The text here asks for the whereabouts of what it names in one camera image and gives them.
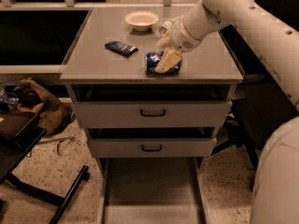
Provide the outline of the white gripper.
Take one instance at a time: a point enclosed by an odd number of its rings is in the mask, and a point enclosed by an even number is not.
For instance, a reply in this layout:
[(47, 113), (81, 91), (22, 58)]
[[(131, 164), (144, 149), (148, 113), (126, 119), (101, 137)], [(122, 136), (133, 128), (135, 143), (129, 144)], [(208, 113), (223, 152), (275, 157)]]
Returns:
[(193, 38), (185, 29), (183, 17), (175, 17), (165, 21), (159, 27), (161, 39), (157, 47), (164, 50), (162, 59), (155, 67), (158, 74), (168, 72), (182, 59), (181, 52), (190, 52), (201, 44), (200, 40)]

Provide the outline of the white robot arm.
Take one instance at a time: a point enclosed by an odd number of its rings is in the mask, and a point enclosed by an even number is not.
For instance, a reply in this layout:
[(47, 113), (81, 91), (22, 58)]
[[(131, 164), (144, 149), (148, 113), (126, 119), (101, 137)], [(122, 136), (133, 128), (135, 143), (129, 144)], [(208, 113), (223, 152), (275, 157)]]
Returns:
[[(163, 34), (164, 55), (155, 71), (165, 73), (203, 39), (233, 25), (289, 98), (299, 104), (299, 34), (254, 0), (199, 0)], [(299, 224), (299, 118), (268, 138), (258, 163), (249, 224)]]

